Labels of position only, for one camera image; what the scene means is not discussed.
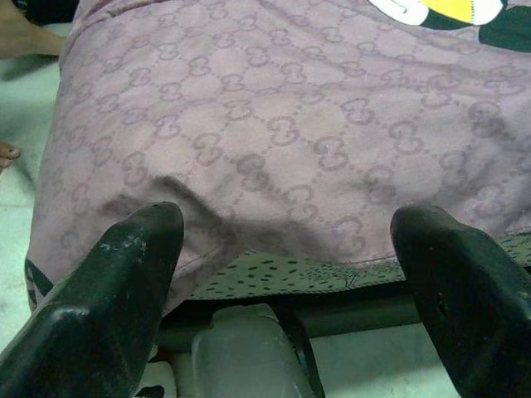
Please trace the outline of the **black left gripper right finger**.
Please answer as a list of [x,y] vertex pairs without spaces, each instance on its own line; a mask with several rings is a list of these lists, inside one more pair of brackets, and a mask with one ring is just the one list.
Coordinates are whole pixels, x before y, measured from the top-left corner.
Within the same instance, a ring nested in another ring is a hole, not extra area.
[[486,233],[436,206],[392,216],[397,260],[462,397],[530,395],[530,274]]

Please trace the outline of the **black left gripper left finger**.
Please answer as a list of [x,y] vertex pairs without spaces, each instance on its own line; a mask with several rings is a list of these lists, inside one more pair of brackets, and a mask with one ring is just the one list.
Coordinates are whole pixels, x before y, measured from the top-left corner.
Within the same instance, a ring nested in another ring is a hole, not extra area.
[[183,246],[162,202],[110,227],[1,355],[4,397],[131,397],[154,345]]

